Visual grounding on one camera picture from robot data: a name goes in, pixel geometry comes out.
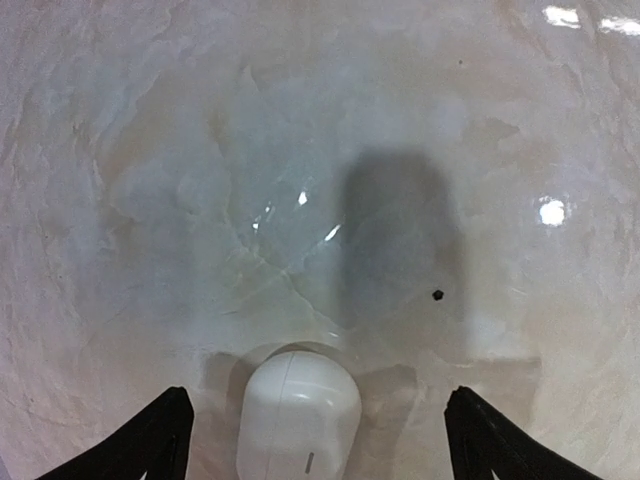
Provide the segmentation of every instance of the marble floor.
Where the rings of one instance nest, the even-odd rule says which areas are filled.
[[[189,479],[234,479],[295,348],[360,387],[348,480],[452,478],[460,384],[637,478],[640,4],[12,0],[0,38],[14,480],[170,385]]]

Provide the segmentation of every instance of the white plastic casing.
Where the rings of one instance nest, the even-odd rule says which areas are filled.
[[[236,467],[240,480],[339,480],[362,404],[349,373],[309,352],[276,355],[251,376]]]

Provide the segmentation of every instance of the white marble surface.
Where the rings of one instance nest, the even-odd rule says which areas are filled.
[[[198,413],[189,478],[234,478],[243,385],[295,342],[362,390],[349,479],[451,478],[459,384],[636,478],[634,19],[608,0],[3,2],[14,479],[173,384]]]

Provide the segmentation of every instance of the white rounded object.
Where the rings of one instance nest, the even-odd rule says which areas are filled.
[[[361,413],[358,387],[333,360],[309,352],[270,358],[245,391],[240,480],[339,480]]]

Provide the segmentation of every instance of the small slot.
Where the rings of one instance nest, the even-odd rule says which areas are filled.
[[[309,452],[309,458],[307,458],[307,468],[304,469],[304,473],[306,473],[307,475],[309,475],[309,472],[311,471],[311,464],[313,463],[314,456],[315,454],[313,452]]]

